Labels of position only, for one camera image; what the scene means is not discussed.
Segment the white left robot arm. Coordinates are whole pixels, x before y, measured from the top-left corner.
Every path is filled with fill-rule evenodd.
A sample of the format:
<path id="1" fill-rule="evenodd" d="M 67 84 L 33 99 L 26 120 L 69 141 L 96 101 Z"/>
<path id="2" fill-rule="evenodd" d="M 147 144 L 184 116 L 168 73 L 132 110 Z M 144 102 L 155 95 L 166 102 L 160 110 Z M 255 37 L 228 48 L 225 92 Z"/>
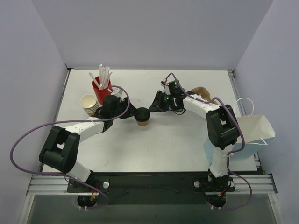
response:
<path id="1" fill-rule="evenodd" d="M 91 191 L 95 180 L 92 171 L 77 161 L 79 144 L 86 139 L 107 131 L 114 118 L 126 119 L 136 114 L 127 97 L 115 95 L 105 97 L 102 107 L 87 120 L 68 127 L 52 127 L 39 154 L 39 161 L 63 174 L 79 180 L 78 186 L 85 192 Z"/>

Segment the brown paper coffee cup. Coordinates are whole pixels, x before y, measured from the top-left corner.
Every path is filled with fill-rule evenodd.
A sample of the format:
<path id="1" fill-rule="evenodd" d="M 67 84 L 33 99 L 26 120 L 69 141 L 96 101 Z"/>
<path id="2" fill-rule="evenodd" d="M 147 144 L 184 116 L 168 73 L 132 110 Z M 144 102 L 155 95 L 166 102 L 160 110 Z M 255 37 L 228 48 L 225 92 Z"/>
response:
<path id="1" fill-rule="evenodd" d="M 136 119 L 138 126 L 144 127 L 149 123 L 149 119 Z"/>

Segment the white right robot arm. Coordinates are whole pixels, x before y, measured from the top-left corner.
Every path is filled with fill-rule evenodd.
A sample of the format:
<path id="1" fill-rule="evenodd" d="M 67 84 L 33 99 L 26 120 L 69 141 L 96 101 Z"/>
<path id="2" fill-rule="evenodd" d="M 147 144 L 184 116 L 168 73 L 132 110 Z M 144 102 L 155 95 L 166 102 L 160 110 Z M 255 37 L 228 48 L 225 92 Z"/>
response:
<path id="1" fill-rule="evenodd" d="M 228 153 L 240 136 L 232 107 L 215 104 L 203 87 L 186 92 L 179 81 L 162 81 L 161 85 L 164 89 L 156 92 L 149 111 L 192 111 L 205 119 L 208 138 L 214 146 L 209 169 L 213 175 L 208 177 L 207 184 L 210 189 L 218 190 L 224 184 L 222 177 L 228 173 Z"/>

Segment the black coffee cup lid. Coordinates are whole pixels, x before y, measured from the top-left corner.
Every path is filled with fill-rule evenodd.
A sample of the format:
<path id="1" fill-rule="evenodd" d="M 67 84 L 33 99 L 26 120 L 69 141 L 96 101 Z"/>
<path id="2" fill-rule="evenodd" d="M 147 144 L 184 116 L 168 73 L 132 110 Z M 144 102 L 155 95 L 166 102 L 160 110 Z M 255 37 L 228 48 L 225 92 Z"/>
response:
<path id="1" fill-rule="evenodd" d="M 138 122 L 146 122 L 150 119 L 150 111 L 145 107 L 140 107 L 136 110 L 134 118 Z"/>

